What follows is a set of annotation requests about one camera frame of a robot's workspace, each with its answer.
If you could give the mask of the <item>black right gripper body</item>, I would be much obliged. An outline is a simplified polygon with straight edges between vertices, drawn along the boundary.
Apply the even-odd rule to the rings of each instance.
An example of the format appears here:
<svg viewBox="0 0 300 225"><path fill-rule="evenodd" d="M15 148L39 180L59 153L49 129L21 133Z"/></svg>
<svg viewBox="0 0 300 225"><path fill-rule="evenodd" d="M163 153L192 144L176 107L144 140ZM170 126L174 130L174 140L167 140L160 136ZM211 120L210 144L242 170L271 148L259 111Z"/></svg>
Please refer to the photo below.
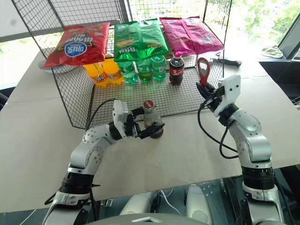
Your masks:
<svg viewBox="0 0 300 225"><path fill-rule="evenodd" d="M207 103L205 104L212 112L216 110L218 105L222 101L222 96L225 94L224 87L215 89L215 92L209 96Z"/></svg>

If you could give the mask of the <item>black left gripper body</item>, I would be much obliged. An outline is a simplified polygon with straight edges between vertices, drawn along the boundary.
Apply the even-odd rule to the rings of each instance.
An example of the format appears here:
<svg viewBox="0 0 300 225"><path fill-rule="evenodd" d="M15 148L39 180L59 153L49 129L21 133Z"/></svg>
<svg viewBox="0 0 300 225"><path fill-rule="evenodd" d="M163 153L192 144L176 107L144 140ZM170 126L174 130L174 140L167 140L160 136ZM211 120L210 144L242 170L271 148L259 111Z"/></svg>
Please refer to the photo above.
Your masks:
<svg viewBox="0 0 300 225"><path fill-rule="evenodd" d="M125 135L127 137L139 137L141 130L139 124L135 121L136 117L127 112L126 113L126 121L125 121Z"/></svg>

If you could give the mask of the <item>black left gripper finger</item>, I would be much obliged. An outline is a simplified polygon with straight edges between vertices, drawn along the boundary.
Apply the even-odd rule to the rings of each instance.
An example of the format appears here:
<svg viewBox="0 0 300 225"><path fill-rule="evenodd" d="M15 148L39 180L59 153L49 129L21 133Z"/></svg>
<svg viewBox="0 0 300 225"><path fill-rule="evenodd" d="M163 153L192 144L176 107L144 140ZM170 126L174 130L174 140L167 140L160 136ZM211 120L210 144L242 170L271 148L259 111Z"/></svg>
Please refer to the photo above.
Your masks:
<svg viewBox="0 0 300 225"><path fill-rule="evenodd" d="M151 125L145 128L144 130L140 131L138 133L138 137L140 137L141 139L144 139L146 137L158 139L162 136L164 132L164 125L165 125L164 123Z"/></svg>
<svg viewBox="0 0 300 225"><path fill-rule="evenodd" d="M136 118L137 116L144 115L144 113L145 113L144 108L140 106L136 109L131 110L130 114L133 118Z"/></svg>

